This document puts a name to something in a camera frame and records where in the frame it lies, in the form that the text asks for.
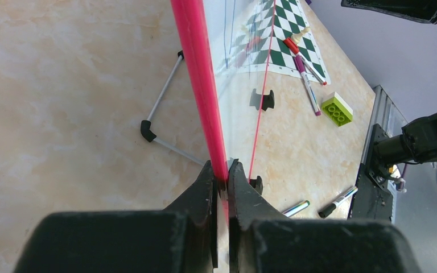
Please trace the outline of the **metal whiteboard stand frame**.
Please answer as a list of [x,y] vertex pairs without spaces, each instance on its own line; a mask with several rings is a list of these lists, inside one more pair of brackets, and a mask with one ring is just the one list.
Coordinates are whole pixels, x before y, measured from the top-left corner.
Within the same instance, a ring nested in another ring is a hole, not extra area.
[[142,138],[202,166],[205,161],[179,146],[190,122],[198,120],[191,82],[182,50],[163,84],[150,113],[140,123]]

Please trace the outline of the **black capped marker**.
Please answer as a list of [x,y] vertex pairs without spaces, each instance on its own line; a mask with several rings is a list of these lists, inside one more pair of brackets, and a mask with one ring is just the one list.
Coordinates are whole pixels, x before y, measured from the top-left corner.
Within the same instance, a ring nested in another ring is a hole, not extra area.
[[327,218],[338,206],[340,206],[344,201],[352,197],[357,191],[358,188],[356,186],[352,186],[347,191],[342,193],[334,201],[332,201],[330,204],[328,204],[318,212],[320,218],[322,219]]

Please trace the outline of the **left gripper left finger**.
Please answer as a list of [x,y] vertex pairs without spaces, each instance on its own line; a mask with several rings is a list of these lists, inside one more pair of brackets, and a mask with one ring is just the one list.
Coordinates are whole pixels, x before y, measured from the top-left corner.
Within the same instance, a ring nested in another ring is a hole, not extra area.
[[57,212],[28,239],[15,272],[212,272],[218,266],[211,162],[162,210]]

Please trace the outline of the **red marker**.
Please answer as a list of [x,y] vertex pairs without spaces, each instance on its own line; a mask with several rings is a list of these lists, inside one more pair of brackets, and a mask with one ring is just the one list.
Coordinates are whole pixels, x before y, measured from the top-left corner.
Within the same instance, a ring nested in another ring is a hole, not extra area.
[[294,42],[290,39],[290,38],[286,38],[285,40],[283,40],[284,44],[291,50],[292,53],[295,54],[295,56],[299,57],[304,66],[307,67],[311,73],[315,76],[315,78],[322,84],[322,85],[327,85],[327,81],[326,78],[322,75],[319,74],[319,71],[314,68],[314,66],[312,65],[312,63],[310,63],[301,53],[299,50],[299,47],[294,44]]

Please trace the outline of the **green white chessboard mat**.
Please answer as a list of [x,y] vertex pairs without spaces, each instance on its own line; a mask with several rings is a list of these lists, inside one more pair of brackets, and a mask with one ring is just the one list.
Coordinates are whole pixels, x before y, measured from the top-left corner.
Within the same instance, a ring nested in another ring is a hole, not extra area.
[[299,77],[294,57],[303,60],[309,80],[323,85],[331,83],[319,46],[312,33],[300,1],[275,2],[269,70],[281,75]]

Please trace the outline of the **green white toy brick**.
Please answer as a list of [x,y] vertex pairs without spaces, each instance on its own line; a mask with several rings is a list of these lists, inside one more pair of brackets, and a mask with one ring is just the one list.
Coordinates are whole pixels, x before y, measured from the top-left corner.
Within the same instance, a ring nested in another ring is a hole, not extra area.
[[323,99],[321,110],[337,127],[353,121],[353,109],[337,92],[333,92]]

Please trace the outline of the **white board with pink frame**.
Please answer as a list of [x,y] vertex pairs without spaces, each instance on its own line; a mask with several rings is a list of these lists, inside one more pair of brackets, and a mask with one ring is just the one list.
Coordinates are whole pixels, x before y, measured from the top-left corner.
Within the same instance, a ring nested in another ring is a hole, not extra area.
[[172,1],[226,216],[234,160],[250,176],[269,70],[274,1]]

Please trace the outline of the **left black whiteboard foot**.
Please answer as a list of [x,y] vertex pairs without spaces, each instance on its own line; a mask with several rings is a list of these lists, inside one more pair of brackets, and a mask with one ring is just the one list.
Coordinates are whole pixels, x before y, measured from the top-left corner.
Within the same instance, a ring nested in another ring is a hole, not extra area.
[[249,184],[258,192],[259,195],[263,193],[263,180],[260,176],[255,179],[250,179]]

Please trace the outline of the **right black whiteboard foot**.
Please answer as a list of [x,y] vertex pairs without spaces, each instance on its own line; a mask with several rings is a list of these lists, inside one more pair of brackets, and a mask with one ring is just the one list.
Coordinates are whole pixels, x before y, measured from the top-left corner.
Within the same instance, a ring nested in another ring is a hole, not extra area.
[[262,95],[261,109],[263,111],[266,111],[267,109],[273,108],[275,108],[275,94],[274,91],[271,89],[269,94]]

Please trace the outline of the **green capped marker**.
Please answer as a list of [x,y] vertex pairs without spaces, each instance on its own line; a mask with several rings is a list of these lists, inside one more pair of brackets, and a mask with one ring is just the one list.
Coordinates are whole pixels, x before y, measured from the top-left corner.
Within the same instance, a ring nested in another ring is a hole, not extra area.
[[304,200],[304,201],[301,201],[301,202],[293,205],[292,207],[286,209],[285,211],[282,212],[282,214],[285,215],[286,217],[290,218],[290,217],[298,214],[299,212],[305,210],[309,206],[310,206],[310,202],[308,200]]

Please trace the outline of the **pink purple marker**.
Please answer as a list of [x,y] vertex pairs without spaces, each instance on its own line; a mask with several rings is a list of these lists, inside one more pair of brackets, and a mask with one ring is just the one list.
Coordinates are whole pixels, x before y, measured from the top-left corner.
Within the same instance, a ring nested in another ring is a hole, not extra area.
[[295,63],[296,69],[299,71],[299,73],[304,81],[304,86],[306,88],[307,94],[308,94],[309,99],[311,101],[311,105],[312,105],[312,108],[314,110],[315,115],[321,116],[320,108],[319,108],[318,103],[316,101],[315,95],[312,91],[311,84],[307,78],[306,69],[305,69],[303,61],[299,55],[296,55],[294,57],[294,63]]

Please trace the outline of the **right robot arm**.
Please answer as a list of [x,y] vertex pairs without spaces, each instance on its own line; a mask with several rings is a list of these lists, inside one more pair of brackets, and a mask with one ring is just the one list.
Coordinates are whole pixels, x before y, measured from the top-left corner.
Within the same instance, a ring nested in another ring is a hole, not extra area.
[[[437,1],[342,1],[341,5],[437,24]],[[365,165],[371,177],[388,178],[388,169],[398,163],[429,162],[437,162],[437,113],[413,120],[402,128],[401,134],[391,138],[379,125],[373,126]]]

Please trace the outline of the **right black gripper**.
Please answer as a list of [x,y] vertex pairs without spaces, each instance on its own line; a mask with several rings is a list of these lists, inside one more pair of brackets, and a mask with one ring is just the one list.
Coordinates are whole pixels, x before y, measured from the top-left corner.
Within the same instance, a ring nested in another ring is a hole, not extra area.
[[418,23],[437,24],[437,0],[342,0],[341,6],[374,11]]

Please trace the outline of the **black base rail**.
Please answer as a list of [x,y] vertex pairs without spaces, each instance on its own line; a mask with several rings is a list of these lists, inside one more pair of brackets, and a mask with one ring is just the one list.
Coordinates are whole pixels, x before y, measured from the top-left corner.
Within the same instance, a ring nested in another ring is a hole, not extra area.
[[347,216],[349,220],[394,221],[394,197],[387,188],[390,183],[385,180],[387,175],[380,172],[381,166],[373,156],[374,145],[388,138],[379,124],[373,125],[368,131],[355,183],[358,191],[352,197]]

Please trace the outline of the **black whiteboard foot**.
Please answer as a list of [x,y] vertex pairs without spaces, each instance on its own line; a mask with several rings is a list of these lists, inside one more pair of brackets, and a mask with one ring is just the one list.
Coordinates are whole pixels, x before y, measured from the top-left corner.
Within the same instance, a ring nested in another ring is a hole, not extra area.
[[273,108],[275,108],[275,94],[274,91],[271,89],[269,94],[262,95],[261,109],[263,111],[266,111],[267,109]]
[[263,193],[263,180],[260,176],[255,179],[250,179],[249,184],[258,192],[259,195]]

